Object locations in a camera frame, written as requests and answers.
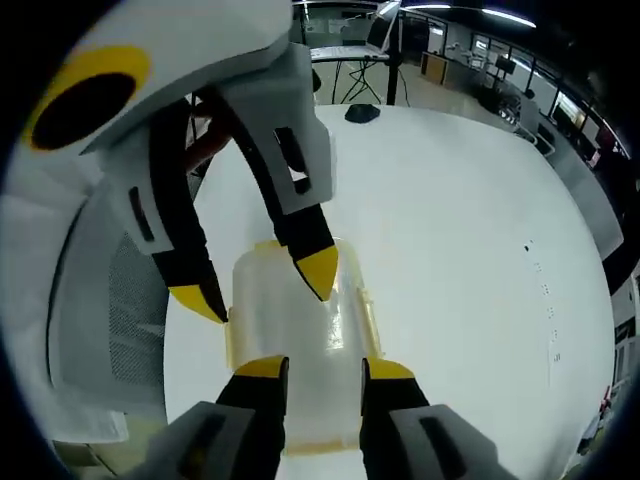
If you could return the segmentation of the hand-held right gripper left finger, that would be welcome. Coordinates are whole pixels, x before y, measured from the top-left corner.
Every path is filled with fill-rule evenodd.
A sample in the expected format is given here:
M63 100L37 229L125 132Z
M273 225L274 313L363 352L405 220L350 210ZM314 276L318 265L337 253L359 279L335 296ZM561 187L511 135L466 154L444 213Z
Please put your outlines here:
M201 401L154 437L134 479L274 479L285 444L289 358L239 367L213 403Z

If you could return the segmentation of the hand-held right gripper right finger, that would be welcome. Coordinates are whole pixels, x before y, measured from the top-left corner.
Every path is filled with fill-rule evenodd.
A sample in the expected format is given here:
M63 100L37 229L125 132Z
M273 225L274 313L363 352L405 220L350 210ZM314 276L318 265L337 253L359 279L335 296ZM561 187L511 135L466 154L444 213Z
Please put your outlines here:
M430 404L400 363L362 361L359 446L369 479L503 479L495 443L444 404Z

